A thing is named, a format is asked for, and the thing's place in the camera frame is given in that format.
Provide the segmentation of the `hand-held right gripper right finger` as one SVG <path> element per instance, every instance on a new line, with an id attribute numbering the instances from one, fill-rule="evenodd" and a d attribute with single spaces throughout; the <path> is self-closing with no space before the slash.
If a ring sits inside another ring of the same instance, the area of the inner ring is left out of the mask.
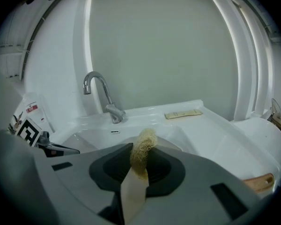
<path id="1" fill-rule="evenodd" d="M 247 225 L 266 204 L 235 175 L 190 153 L 154 148 L 147 170 L 146 201 L 133 225 Z"/>

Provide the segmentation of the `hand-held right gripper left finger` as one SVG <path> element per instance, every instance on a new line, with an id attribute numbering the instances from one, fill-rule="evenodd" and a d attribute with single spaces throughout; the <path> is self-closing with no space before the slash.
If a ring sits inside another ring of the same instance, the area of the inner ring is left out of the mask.
<path id="1" fill-rule="evenodd" d="M 56 213 L 55 225 L 123 225 L 121 184 L 132 143 L 76 155 L 47 157 L 34 149 L 40 181 Z"/>

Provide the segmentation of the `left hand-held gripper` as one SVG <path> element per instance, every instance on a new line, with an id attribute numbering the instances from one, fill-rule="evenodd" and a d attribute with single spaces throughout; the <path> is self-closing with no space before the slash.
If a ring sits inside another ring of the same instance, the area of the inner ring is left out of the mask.
<path id="1" fill-rule="evenodd" d="M 39 126 L 28 116 L 19 125 L 15 135 L 29 147 L 42 149 L 49 158 L 80 154 L 79 150 L 50 143 L 50 133 L 46 127 Z"/>

